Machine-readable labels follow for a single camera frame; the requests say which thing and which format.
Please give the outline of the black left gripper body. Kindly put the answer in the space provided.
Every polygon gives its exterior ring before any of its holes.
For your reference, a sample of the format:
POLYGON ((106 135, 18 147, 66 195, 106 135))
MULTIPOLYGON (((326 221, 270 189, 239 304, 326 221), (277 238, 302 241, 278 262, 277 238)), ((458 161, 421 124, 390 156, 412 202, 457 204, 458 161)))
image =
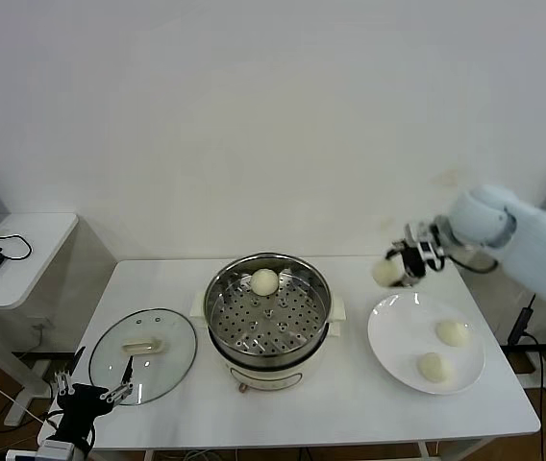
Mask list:
POLYGON ((57 398, 57 404, 63 411, 56 439, 73 445, 87 443, 89 433, 98 417, 109 414, 113 403, 102 396, 106 388, 86 384, 73 384, 73 393, 65 391, 57 398))

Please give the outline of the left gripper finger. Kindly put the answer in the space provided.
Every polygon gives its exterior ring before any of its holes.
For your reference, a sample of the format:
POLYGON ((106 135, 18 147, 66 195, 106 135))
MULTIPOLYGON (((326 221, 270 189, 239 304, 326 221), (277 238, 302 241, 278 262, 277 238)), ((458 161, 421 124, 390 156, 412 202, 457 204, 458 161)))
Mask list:
POLYGON ((131 356, 125 367, 120 384, 114 389, 101 394, 100 400, 111 406, 117 406, 132 394, 134 388, 134 384, 132 383, 133 360, 134 358, 131 356))
POLYGON ((79 348, 66 364, 66 366, 55 372, 55 382, 57 386, 57 394, 59 396, 74 395, 75 389, 72 384, 72 375, 85 351, 86 347, 79 348))

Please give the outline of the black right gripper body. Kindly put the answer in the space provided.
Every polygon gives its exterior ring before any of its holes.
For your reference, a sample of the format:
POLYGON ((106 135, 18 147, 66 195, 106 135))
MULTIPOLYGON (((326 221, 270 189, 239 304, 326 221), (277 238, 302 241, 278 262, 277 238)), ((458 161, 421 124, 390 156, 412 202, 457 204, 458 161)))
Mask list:
POLYGON ((417 251, 424 266, 435 272, 441 272, 445 267, 447 226, 448 220, 443 215, 436 216, 432 221, 415 221, 404 226, 409 247, 417 251))

